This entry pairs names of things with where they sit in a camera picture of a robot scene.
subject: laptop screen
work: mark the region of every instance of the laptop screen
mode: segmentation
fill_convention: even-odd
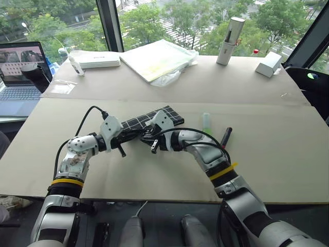
[[[21,67],[28,63],[37,63],[52,79],[39,42],[0,44],[0,76],[6,86],[33,85],[21,72]]]

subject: laptop keyboard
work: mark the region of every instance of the laptop keyboard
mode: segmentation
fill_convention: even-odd
[[[34,87],[15,88],[6,87],[0,92],[0,100],[39,100],[40,91]]]

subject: cardboard sheet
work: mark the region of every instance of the cardboard sheet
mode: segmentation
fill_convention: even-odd
[[[52,181],[60,144],[73,137],[86,110],[97,105],[120,120],[167,105],[164,102],[41,99],[0,160],[0,193],[43,197]],[[185,127],[202,129],[209,112],[214,136],[233,127],[227,150],[264,202],[329,201],[329,128],[313,107],[169,103]],[[99,132],[92,111],[81,135]],[[82,198],[215,202],[213,186],[193,156],[159,151],[133,140],[90,159]]]
[[[227,66],[217,56],[199,56],[178,80],[165,87],[151,86],[125,63],[119,67],[86,69],[78,76],[64,63],[53,80],[77,83],[69,94],[55,94],[51,84],[45,98],[134,100],[146,102],[310,105],[282,68],[267,78],[255,71],[263,58],[232,57]]]

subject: white box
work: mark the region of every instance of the white box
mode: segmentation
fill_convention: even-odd
[[[80,64],[82,69],[120,65],[119,54],[112,51],[88,51],[83,55],[76,56],[75,60]]]
[[[282,62],[282,56],[270,51],[263,61],[257,66],[256,72],[270,78],[279,68]]]

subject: yellow band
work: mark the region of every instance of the yellow band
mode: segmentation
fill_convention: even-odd
[[[71,183],[71,184],[77,184],[80,185],[81,187],[83,187],[83,183],[78,181],[78,180],[74,180],[74,179],[55,179],[51,182],[51,184],[56,184],[56,183]]]
[[[233,170],[235,166],[237,166],[237,162],[233,163],[233,164],[232,164],[231,166],[229,166],[228,168],[225,168],[224,170],[221,170],[220,172],[216,173],[215,175],[209,177],[210,181],[213,181],[214,179],[217,179],[217,178],[223,176],[223,175],[226,174],[227,172]]]

